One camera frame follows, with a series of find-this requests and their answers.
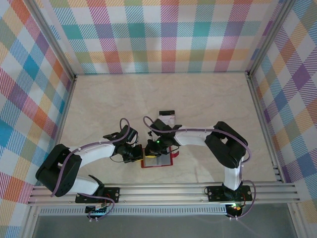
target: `aluminum rail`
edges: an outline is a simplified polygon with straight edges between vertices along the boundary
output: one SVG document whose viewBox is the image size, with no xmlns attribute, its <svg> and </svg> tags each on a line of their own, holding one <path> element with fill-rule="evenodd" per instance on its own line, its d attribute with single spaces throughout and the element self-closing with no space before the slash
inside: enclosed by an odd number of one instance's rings
<svg viewBox="0 0 317 238">
<path fill-rule="evenodd" d="M 119 205 L 205 205 L 231 204 L 232 202 L 208 202 L 204 193 L 206 186 L 220 186 L 214 183 L 161 183 L 161 184 L 105 184 L 106 187 L 119 187 Z M 256 182 L 257 204 L 296 203 L 299 195 L 292 183 Z M 29 199 L 30 206 L 79 205 L 75 203 L 76 193 L 63 197 L 50 197 L 52 192 L 44 186 L 35 186 Z"/>
</svg>

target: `enclosure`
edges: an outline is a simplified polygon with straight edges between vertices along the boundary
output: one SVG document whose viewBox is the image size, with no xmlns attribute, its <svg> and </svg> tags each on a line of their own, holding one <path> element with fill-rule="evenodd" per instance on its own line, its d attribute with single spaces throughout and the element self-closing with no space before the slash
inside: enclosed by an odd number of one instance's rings
<svg viewBox="0 0 317 238">
<path fill-rule="evenodd" d="M 315 237 L 315 0 L 0 3 L 0 237 L 92 227 L 103 235 L 103 224 L 112 237 L 206 237 L 208 227 L 217 236 Z M 76 193 L 50 197 L 36 180 L 55 145 L 99 142 L 120 132 L 121 118 L 145 148 L 143 116 L 164 110 L 189 128 L 224 121 L 246 139 L 242 180 L 257 191 L 244 182 L 255 201 L 245 218 L 229 221 L 226 203 L 209 201 L 205 188 L 221 186 L 224 166 L 207 146 L 180 146 L 171 166 L 142 168 L 118 154 L 80 168 L 120 189 L 98 224 Z"/>
</svg>

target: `white arm segment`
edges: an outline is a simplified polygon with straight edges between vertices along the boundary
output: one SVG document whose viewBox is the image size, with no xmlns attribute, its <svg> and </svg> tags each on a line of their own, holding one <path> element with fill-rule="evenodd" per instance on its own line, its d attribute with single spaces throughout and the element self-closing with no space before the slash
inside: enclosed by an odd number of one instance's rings
<svg viewBox="0 0 317 238">
<path fill-rule="evenodd" d="M 213 126 L 206 128 L 196 128 L 196 129 L 213 129 Z M 174 139 L 180 145 L 201 145 L 207 146 L 205 143 L 206 137 L 210 135 L 210 132 L 204 131 L 181 131 L 176 132 Z"/>
<path fill-rule="evenodd" d="M 102 138 L 100 142 L 103 142 L 103 141 L 109 141 L 109 140 Z M 73 151 L 77 148 L 78 147 L 71 147 L 69 150 Z M 75 153 L 75 155 L 79 155 L 80 158 L 82 159 L 82 162 L 80 164 L 80 168 L 81 168 L 84 165 L 89 164 L 98 159 L 112 156 L 114 149 L 115 149 L 115 146 L 113 144 L 95 145 L 87 149 L 78 151 Z M 77 193 L 85 193 L 85 194 L 92 195 L 94 194 L 94 192 L 97 190 L 98 187 L 99 187 L 98 183 L 92 178 L 77 177 L 73 187 L 67 194 L 72 192 L 77 192 Z"/>
<path fill-rule="evenodd" d="M 104 142 L 104 141 L 109 141 L 109 140 L 104 138 L 100 140 L 100 142 Z M 69 150 L 73 151 L 77 148 L 78 147 L 71 147 Z M 80 158 L 82 159 L 80 167 L 83 167 L 86 164 L 89 164 L 98 159 L 112 156 L 114 149 L 115 149 L 115 146 L 113 144 L 95 145 L 87 149 L 78 151 L 75 153 L 75 155 L 80 156 Z"/>
<path fill-rule="evenodd" d="M 206 127 L 206 129 L 213 129 L 213 126 Z M 180 145 L 201 145 L 207 146 L 205 143 L 206 137 L 210 135 L 210 132 L 204 131 L 181 131 L 176 132 L 174 139 Z M 224 182 L 223 184 L 235 191 L 239 187 L 241 180 L 239 178 L 240 175 L 240 166 L 236 169 L 230 169 L 224 167 Z"/>
<path fill-rule="evenodd" d="M 75 192 L 93 195 L 98 187 L 99 184 L 92 178 L 82 178 L 77 176 L 73 187 L 67 194 Z"/>
</svg>

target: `black mounting bracket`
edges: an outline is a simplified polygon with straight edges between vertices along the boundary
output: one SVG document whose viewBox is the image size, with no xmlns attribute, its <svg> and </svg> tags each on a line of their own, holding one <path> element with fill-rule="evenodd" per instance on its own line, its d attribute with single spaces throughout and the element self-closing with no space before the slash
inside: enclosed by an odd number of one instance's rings
<svg viewBox="0 0 317 238">
<path fill-rule="evenodd" d="M 115 203 L 119 201 L 120 197 L 120 188 L 119 187 L 103 187 L 102 194 L 100 192 L 98 195 L 94 196 L 99 196 L 99 197 L 108 197 L 111 198 Z M 91 197 L 86 197 L 81 194 L 76 195 L 75 203 L 104 203 L 104 199 L 99 199 L 99 198 L 91 198 Z"/>
<path fill-rule="evenodd" d="M 208 186 L 205 188 L 206 195 L 208 196 L 209 202 L 244 202 L 252 201 L 252 194 L 250 186 L 242 185 L 236 191 L 232 191 L 230 189 L 225 189 L 224 186 Z"/>
</svg>

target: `table surface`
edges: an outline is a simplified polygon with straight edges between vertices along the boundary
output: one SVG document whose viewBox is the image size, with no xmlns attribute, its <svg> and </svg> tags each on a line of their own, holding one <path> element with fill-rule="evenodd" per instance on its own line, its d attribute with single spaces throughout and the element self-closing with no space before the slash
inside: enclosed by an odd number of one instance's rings
<svg viewBox="0 0 317 238">
<path fill-rule="evenodd" d="M 213 126 L 224 121 L 249 143 L 252 159 L 243 179 L 275 181 L 257 113 L 243 73 L 120 74 L 79 76 L 61 143 L 80 146 L 119 131 L 127 118 L 145 147 L 145 115 L 175 110 L 176 123 Z M 79 175 L 94 175 L 104 183 L 219 182 L 223 166 L 207 147 L 182 146 L 174 165 L 141 168 L 141 162 L 115 163 L 103 158 L 82 167 Z M 121 161 L 120 155 L 113 156 Z"/>
</svg>

